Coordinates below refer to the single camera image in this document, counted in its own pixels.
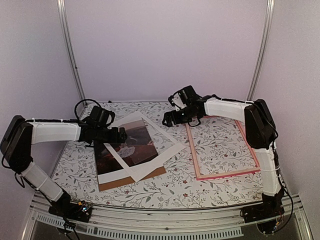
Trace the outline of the pink wooden picture frame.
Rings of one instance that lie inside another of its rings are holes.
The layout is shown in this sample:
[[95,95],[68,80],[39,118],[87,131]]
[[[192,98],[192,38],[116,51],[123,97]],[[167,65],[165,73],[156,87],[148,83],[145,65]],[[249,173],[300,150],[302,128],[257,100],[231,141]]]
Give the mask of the pink wooden picture frame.
[[195,177],[198,181],[260,171],[255,151],[246,141],[241,121],[211,116],[198,126],[185,125]]

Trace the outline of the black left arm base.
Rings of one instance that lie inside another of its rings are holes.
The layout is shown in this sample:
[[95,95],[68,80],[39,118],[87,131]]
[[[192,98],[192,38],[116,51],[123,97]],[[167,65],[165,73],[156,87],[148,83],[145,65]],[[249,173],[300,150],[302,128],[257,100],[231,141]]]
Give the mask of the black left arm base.
[[48,212],[52,215],[88,223],[92,215],[92,206],[84,200],[77,203],[71,202],[69,199],[59,199],[52,201]]

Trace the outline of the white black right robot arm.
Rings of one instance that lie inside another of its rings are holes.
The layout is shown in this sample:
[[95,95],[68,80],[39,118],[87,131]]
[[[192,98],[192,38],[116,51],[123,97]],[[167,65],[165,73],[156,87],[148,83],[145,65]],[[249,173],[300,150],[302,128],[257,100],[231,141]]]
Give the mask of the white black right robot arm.
[[263,195],[276,197],[282,190],[279,180],[280,164],[276,149],[278,132],[266,102],[240,101],[213,95],[196,97],[192,100],[178,100],[170,97],[174,110],[166,112],[162,124],[172,127],[190,124],[193,118],[225,117],[245,124],[245,138],[254,149],[263,179]]

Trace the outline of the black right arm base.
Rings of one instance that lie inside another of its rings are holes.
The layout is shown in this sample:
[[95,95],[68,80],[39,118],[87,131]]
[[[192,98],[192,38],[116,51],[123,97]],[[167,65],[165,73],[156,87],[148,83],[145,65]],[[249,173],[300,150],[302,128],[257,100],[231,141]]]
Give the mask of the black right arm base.
[[284,220],[284,213],[285,210],[282,205],[282,200],[276,200],[275,197],[263,200],[260,204],[245,206],[240,210],[240,216],[244,219],[245,223],[271,218],[269,221],[257,224],[258,230],[264,235],[270,235],[276,232]]

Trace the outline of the white photo mat board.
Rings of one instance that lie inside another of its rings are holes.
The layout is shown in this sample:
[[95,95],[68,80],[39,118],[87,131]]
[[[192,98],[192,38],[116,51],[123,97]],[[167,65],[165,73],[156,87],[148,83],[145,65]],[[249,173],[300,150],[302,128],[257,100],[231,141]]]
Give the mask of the white photo mat board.
[[104,146],[113,155],[117,162],[123,167],[122,170],[116,170],[105,174],[97,174],[98,183],[107,183],[114,180],[119,180],[126,177],[131,177],[135,182],[140,181],[145,176],[156,170],[157,168],[164,167],[165,162],[177,155],[185,148],[185,145],[175,140],[172,136],[162,130],[158,125],[152,122],[141,112],[136,111],[131,113],[112,124],[112,127],[120,128],[120,125],[137,121],[142,119],[146,125],[158,156],[151,161],[129,167],[126,162],[118,155],[112,148],[111,143],[105,143]]

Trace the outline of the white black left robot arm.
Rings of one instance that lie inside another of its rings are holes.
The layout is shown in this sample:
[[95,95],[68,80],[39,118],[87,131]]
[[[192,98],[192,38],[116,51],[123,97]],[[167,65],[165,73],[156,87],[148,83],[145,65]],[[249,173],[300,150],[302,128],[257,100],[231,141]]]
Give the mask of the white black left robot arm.
[[37,165],[32,157],[33,146],[55,142],[84,142],[92,144],[122,144],[127,139],[123,127],[109,127],[86,119],[25,119],[12,118],[0,143],[0,151],[12,170],[35,191],[55,202],[55,209],[63,216],[74,213],[70,195]]

